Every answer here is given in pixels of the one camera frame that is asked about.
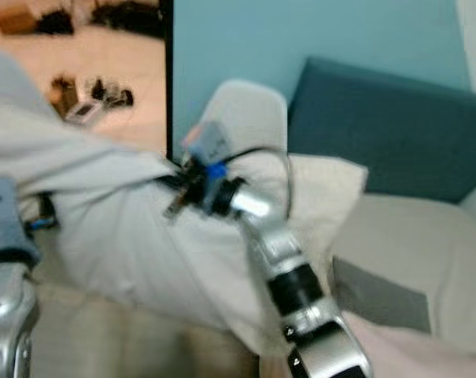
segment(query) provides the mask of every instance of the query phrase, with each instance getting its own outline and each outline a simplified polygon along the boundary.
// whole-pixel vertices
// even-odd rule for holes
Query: gray fabric
[[[331,290],[338,305],[368,321],[430,333],[423,293],[407,289],[334,257]]]
[[[459,202],[476,187],[476,95],[312,58],[289,151],[369,168],[367,191]]]

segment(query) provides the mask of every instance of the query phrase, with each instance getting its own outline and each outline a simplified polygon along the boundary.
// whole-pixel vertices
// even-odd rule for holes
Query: beige floor
[[[100,76],[132,89],[135,105],[114,109],[92,132],[143,150],[166,150],[164,42],[126,31],[82,26],[73,36],[2,36],[0,50],[13,55],[41,91],[66,72],[76,76],[79,99],[86,82]]]

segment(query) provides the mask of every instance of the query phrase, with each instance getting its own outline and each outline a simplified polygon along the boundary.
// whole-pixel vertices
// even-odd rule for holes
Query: cable
[[[288,153],[285,150],[281,150],[279,148],[275,147],[269,147],[269,146],[258,146],[258,147],[253,147],[249,148],[247,150],[243,150],[241,152],[238,152],[236,154],[233,154],[229,157],[226,157],[223,159],[223,163],[231,163],[232,161],[242,158],[245,155],[248,154],[255,154],[257,152],[268,152],[271,154],[274,154],[276,156],[280,156],[282,158],[282,162],[285,165],[285,170],[286,170],[286,211],[285,211],[285,218],[289,219],[290,218],[290,213],[292,210],[292,202],[293,202],[293,170],[292,170],[292,164],[290,161],[290,157]]]

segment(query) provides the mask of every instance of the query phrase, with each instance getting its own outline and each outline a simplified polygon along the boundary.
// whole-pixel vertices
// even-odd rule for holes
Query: bed
[[[328,252],[341,307],[476,353],[476,95],[311,58],[289,151],[369,168]]]

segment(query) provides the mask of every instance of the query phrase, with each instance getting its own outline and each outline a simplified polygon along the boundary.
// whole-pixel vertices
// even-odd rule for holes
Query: blue wall
[[[254,80],[290,100],[310,55],[469,87],[455,0],[174,2],[175,156],[219,83]]]

